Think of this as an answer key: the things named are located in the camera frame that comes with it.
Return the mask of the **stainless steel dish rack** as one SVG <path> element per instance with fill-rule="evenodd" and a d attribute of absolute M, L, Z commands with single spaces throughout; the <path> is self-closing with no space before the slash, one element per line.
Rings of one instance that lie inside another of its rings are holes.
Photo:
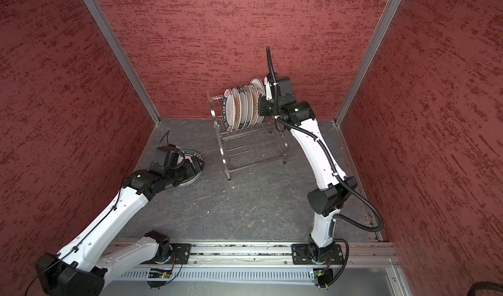
<path fill-rule="evenodd" d="M 253 166 L 277 160 L 287 163 L 288 143 L 273 122 L 265 121 L 249 128 L 228 131 L 222 117 L 222 95 L 211 96 L 207 93 L 206 97 L 227 180 L 230 181 L 235 172 Z"/>

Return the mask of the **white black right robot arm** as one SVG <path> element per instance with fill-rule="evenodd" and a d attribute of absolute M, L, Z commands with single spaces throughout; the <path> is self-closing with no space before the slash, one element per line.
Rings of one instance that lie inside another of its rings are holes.
<path fill-rule="evenodd" d="M 258 100 L 259 115 L 272 117 L 292 134 L 313 170 L 317 189 L 308 193 L 314 211 L 308 249 L 310 258 L 322 263 L 334 251 L 336 215 L 351 195 L 348 189 L 357 186 L 356 180 L 348 177 L 335 161 L 322 137 L 313 109 L 307 102 L 296 100 L 290 79 L 269 73 L 262 85 L 265 95 Z"/>

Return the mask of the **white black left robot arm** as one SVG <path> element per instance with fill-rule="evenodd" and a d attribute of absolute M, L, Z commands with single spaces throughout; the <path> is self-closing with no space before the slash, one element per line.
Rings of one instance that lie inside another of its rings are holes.
<path fill-rule="evenodd" d="M 171 151 L 147 170 L 124 180 L 106 208 L 57 254 L 45 253 L 36 262 L 37 280 L 47 295 L 99 295 L 113 280 L 147 261 L 174 267 L 178 256 L 168 236 L 145 233 L 135 243 L 108 257 L 102 254 L 136 213 L 155 195 L 194 182 L 204 169 L 191 150 Z"/>

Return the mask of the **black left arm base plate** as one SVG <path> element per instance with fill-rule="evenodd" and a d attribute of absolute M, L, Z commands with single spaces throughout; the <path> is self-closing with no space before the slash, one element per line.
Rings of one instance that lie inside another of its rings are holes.
<path fill-rule="evenodd" d="M 190 256 L 191 244 L 160 244 L 156 255 L 152 259 L 156 264 L 181 264 L 186 265 Z"/>

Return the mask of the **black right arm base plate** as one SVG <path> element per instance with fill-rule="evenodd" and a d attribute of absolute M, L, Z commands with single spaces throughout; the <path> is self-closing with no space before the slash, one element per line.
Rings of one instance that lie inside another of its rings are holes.
<path fill-rule="evenodd" d="M 332 242 L 324 248 L 314 243 L 292 244 L 292 260 L 295 265 L 342 265 L 344 262 L 342 248 Z"/>

